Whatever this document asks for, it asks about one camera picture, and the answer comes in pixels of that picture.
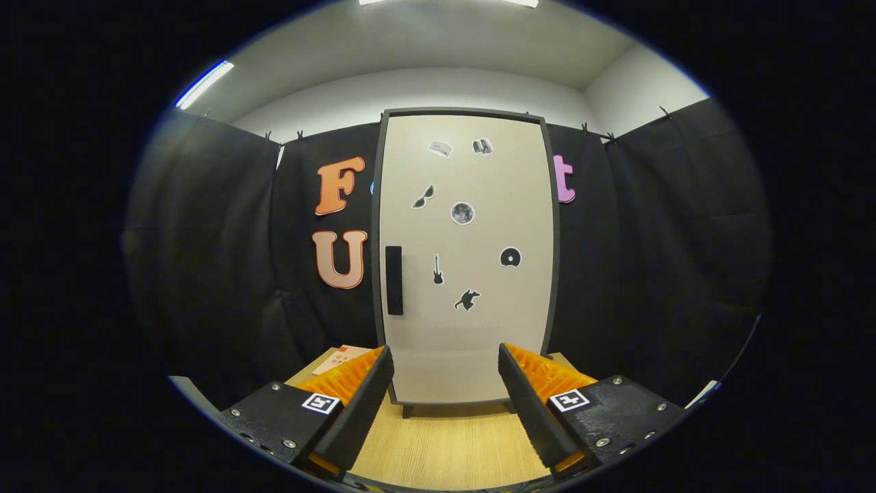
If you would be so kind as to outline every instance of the guitar sticker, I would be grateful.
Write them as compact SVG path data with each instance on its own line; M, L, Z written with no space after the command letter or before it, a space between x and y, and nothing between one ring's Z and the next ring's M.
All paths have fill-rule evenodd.
M463 297L459 298L459 301L453 305L453 309L459 311L459 305L462 305L466 311L471 310L471 307L475 305L474 299L475 297L481 296L480 293L473 289L467 289L463 293Z
M444 273L438 269L438 255L435 256L435 270L432 271L433 281L435 284L444 284Z

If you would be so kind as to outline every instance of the black curtain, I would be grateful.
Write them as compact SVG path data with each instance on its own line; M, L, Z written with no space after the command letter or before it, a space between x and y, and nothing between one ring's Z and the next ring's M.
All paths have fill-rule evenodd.
M593 133L548 125L554 155L572 167L566 186L575 191L560 204L560 276L547 350L560 352L583 373L618 373L614 348L621 284L621 223L618 194L602 140Z
M278 151L257 135L173 111L159 122L131 191L122 249L138 320L165 371L191 378L219 409L264 384Z
M352 289L327 285L316 269L314 232L337 235L335 269L346 273L350 255L344 232L371 232L371 182L377 157L378 124L357 125L310 135L284 145L273 185L271 235L274 269L286 317L293 331L287 336L303 364L289 368L294 374L326 349L342 344L377 347L374 302L371 291L371 238L364 244L364 276ZM356 157L364 170L354 172L352 193L339 197L346 206L317 216L320 202L320 167Z
M569 164L548 350L596 378L625 374L686 404L718 380L759 312L766 201L736 126L712 100L603 144L548 125ZM371 231L378 124L279 146L176 111L144 155L124 233L132 294L168 373L223 408L329 347L375 347L371 239L364 277L327 285L312 235ZM326 165L360 157L345 207L317 216Z
M711 99L604 147L621 225L614 371L685 405L760 311L772 247L759 171Z

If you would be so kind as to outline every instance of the wooden table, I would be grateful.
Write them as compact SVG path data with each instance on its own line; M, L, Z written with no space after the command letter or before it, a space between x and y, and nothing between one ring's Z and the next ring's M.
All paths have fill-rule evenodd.
M286 381L304 382L332 347ZM554 361L575 369L562 354ZM523 425L504 404L416 406L410 418L384 396L354 475L408 488L485 489L549 475Z

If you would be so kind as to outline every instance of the sticker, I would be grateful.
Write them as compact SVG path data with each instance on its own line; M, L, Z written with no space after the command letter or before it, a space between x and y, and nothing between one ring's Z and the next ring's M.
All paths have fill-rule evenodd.
M587 397L581 395L581 392L579 392L577 389L552 396L550 400L554 402L554 405L556 405L557 409L559 409L560 412L571 411L576 407L590 404L590 401L587 400Z
M316 174L322 179L320 184L320 202L316 205L316 215L325 216L334 212L342 211L347 206L347 201L341 198L353 193L353 185L356 183L355 173L365 169L365 160L361 157L327 164L316 170Z
M338 289L353 289L362 282L365 272L362 244L368 239L367 232L347 231L343 234L343 240L350 250L350 271L347 274L341 274L335 269L335 232L318 231L310 238L316 245L316 271L323 282Z
M413 203L411 209L419 209L426 205L426 199L432 198L435 195L435 190L432 188L432 185L429 185L429 188L426 189L426 192L423 193L423 196L418 198L416 202Z
M557 154L554 156L554 173L556 174L556 195L557 199L567 204L575 200L575 191L566 186L566 175L571 175L574 172L571 165L562 161L562 156Z
M450 218L458 225L467 225L475 218L475 210L465 202L457 202L450 209Z
M489 139L479 139L471 143L475 154L492 154L492 143Z
M520 265L520 250L509 246L502 250L502 256L499 257L499 261L502 262L502 267L508 267L509 265L518 267Z
M432 275L435 284L444 284L444 273L438 269L438 255L435 256L435 270L432 271Z
M304 404L301 405L304 409L321 412L322 414L330 414L341 399L337 397L324 396L323 394L313 394L308 397Z
M438 154L442 158L450 157L450 153L453 152L453 147L450 144L448 144L447 142L439 141L435 141L429 144L429 147L427 147L427 149L429 150L429 152Z
M458 311L459 305L462 305L466 311L469 311L471 310L471 307L475 305L475 302L473 301L474 298L479 296L481 296L481 294L477 291L473 289L467 289L463 293L463 297L459 298L459 301L457 301L456 304L453 305L453 309Z

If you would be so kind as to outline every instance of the door frame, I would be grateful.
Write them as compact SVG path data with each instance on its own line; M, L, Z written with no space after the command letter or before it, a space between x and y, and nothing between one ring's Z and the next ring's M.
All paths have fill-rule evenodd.
M389 118L391 117L408 117L408 116L425 116L425 115L457 115L465 117L485 117L485 118L501 118L506 120L516 120L527 123L534 123L541 127L541 135L544 138L546 158L547 158L547 175L550 176L551 184L551 199L553 201L552 210L554 213L554 261L553 272L551 273L551 289L550 301L547 307L547 323L545 326L545 336L541 342L540 354L546 354L548 350L548 342L550 341L551 329L554 326L554 313L556 308L556 291L557 282L560 274L560 203L556 189L556 172L554 170L554 151L550 145L548 137L548 125L545 123L544 117L537 117L529 113L515 113L512 111L485 110L480 108L458 108L458 107L420 107L420 108L395 108L385 110L380 114L380 137L378 139L377 159L374 163L374 195L371 199L371 233L369 239L373 248L371 249L371 289L374 294L374 321L377 326L378 344L384 346L386 344L383 319L383 298L380 292L380 281L383 279L380 272L380 188L383 178L383 158L384 146L386 144L386 128L389 126ZM389 396L392 404L418 404L418 403L403 403L399 402L395 396L395 388L390 381ZM432 404L429 405L459 405L453 404Z

